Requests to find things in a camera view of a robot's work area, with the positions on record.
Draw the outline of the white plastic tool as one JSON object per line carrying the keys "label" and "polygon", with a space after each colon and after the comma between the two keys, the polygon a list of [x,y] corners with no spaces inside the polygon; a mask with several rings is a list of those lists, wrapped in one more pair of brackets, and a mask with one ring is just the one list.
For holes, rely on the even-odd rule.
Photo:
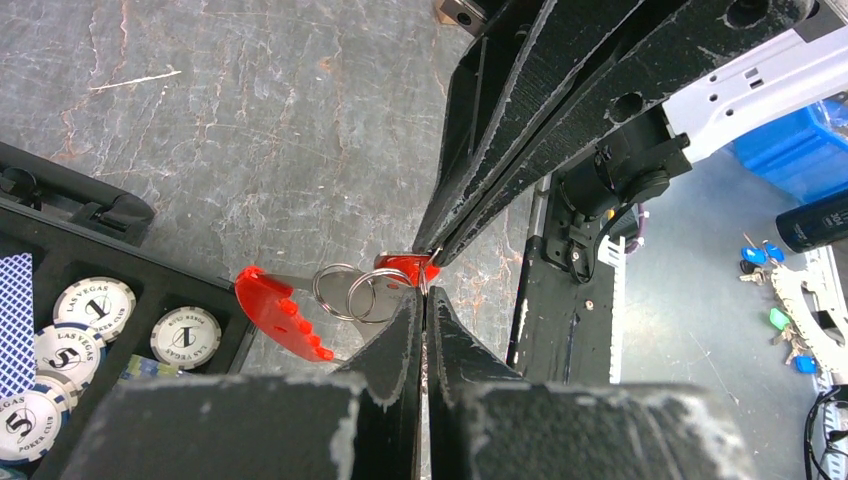
{"label": "white plastic tool", "polygon": [[[827,287],[820,268],[792,270],[776,266],[770,281],[779,302],[791,318],[813,356],[823,370],[847,377],[847,315],[839,309],[836,294]],[[804,293],[812,293],[818,305],[827,313],[841,336],[837,341],[822,327],[810,309]]]}

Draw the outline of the green tagged key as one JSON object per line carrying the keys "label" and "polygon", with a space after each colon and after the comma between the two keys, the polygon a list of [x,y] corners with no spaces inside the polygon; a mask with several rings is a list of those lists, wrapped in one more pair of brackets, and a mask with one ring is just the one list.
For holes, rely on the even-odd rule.
{"label": "green tagged key", "polygon": [[769,312],[769,321],[778,331],[778,334],[771,340],[772,345],[792,341],[794,337],[792,321],[787,314],[781,309],[774,307]]}

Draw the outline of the black eyeglasses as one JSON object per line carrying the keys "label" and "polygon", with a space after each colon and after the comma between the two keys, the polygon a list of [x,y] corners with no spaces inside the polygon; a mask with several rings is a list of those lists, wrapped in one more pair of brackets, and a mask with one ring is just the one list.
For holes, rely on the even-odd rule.
{"label": "black eyeglasses", "polygon": [[803,427],[804,479],[847,478],[847,386],[817,395]]}

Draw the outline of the red key tag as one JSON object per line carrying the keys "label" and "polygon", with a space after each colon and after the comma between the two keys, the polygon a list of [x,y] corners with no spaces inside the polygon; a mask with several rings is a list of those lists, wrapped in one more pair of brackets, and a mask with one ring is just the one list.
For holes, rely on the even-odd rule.
{"label": "red key tag", "polygon": [[375,257],[373,267],[398,270],[411,281],[413,286],[421,288],[425,288],[441,272],[441,269],[434,264],[431,254],[419,253],[383,252]]}

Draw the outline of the blue tagged key bunch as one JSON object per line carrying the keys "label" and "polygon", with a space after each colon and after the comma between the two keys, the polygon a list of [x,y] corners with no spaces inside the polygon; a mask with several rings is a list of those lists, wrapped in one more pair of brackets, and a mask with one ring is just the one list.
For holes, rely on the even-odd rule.
{"label": "blue tagged key bunch", "polygon": [[768,240],[756,243],[747,233],[743,233],[743,238],[747,245],[740,249],[738,279],[762,286],[769,280],[771,270],[784,263],[786,254]]}

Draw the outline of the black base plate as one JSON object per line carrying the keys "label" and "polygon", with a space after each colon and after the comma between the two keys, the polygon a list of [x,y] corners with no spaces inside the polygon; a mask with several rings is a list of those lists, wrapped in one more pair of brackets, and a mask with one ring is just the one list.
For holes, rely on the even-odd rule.
{"label": "black base plate", "polygon": [[598,260],[588,284],[562,263],[566,213],[553,191],[534,192],[506,363],[533,383],[609,381],[612,267]]}

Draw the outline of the dark blue bottle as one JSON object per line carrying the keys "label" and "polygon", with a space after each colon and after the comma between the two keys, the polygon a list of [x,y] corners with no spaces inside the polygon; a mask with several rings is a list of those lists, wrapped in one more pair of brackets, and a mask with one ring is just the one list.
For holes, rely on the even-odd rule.
{"label": "dark blue bottle", "polygon": [[775,225],[782,242],[804,253],[847,239],[847,191],[779,214]]}

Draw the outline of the blue plastic bin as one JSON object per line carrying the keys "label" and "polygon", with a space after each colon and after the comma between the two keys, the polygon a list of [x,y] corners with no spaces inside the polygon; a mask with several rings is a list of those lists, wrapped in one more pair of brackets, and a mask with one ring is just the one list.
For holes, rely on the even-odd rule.
{"label": "blue plastic bin", "polygon": [[847,189],[847,97],[824,99],[733,140],[751,173],[806,204]]}

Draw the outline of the black poker chip case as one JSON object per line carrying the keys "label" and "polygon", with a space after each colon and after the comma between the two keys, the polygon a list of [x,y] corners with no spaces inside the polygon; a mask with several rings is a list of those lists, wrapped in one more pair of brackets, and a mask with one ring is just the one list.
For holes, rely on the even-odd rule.
{"label": "black poker chip case", "polygon": [[105,340],[102,361],[53,447],[21,471],[56,479],[98,404],[128,364],[153,355],[155,324],[182,307],[210,314],[221,329],[200,374],[238,371],[256,330],[231,282],[142,252],[154,219],[138,196],[11,145],[1,148],[1,253],[33,258],[34,331],[56,321],[88,324]]}

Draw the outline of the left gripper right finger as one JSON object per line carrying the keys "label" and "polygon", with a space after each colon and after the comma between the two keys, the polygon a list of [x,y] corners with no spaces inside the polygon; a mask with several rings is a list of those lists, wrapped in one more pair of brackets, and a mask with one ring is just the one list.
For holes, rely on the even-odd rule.
{"label": "left gripper right finger", "polygon": [[692,385],[531,383],[430,289],[426,353],[435,479],[753,479],[732,417]]}

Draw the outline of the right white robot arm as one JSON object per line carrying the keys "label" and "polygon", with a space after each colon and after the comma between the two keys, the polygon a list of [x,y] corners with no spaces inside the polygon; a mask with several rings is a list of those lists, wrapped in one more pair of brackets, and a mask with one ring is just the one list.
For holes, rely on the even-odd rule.
{"label": "right white robot arm", "polygon": [[439,174],[412,249],[455,259],[516,197],[810,19],[815,1],[503,1],[454,70]]}

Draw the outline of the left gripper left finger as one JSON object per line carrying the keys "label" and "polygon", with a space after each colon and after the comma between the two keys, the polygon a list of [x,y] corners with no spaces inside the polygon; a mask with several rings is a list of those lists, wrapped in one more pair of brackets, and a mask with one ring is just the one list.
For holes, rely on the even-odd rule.
{"label": "left gripper left finger", "polygon": [[408,291],[326,375],[206,375],[119,386],[63,479],[416,479],[424,299]]}

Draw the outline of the red keyring carabiner with rings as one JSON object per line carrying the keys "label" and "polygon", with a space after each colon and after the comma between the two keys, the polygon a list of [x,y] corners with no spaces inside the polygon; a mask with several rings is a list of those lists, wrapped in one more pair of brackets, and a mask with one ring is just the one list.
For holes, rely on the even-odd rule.
{"label": "red keyring carabiner with rings", "polygon": [[333,263],[307,276],[250,266],[239,273],[234,288],[247,318],[284,350],[310,362],[338,363],[338,355],[320,337],[315,315],[347,325],[367,343],[418,285],[412,273],[388,265],[362,271]]}

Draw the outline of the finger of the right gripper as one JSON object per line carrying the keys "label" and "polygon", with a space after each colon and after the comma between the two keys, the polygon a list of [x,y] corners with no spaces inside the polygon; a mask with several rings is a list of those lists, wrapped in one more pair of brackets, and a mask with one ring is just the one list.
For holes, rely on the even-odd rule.
{"label": "finger of the right gripper", "polygon": [[[813,7],[809,1],[646,2],[649,12],[639,15],[608,63],[580,82],[528,145],[518,175],[530,186],[681,89],[792,29]],[[447,266],[459,254],[434,253],[434,264]]]}
{"label": "finger of the right gripper", "polygon": [[531,185],[531,141],[608,63],[646,1],[508,1],[452,74],[436,186],[415,253],[461,253]]}

